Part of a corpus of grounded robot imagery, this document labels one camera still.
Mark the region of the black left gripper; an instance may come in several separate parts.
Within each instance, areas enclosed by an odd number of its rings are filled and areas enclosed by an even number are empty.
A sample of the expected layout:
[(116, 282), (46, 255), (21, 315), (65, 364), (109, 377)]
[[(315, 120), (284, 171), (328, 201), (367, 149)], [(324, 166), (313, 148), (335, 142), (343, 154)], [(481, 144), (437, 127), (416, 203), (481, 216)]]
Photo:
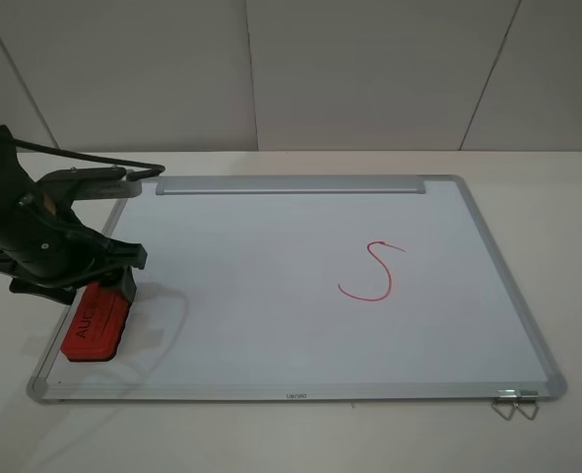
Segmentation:
[(0, 274), (10, 277), (10, 292), (70, 305), (79, 289), (98, 284), (131, 304), (146, 249), (85, 226), (75, 201), (54, 202), (21, 166), (20, 148), (90, 162), (90, 169), (125, 168), (131, 181), (147, 178), (147, 165), (26, 142), (0, 124)]

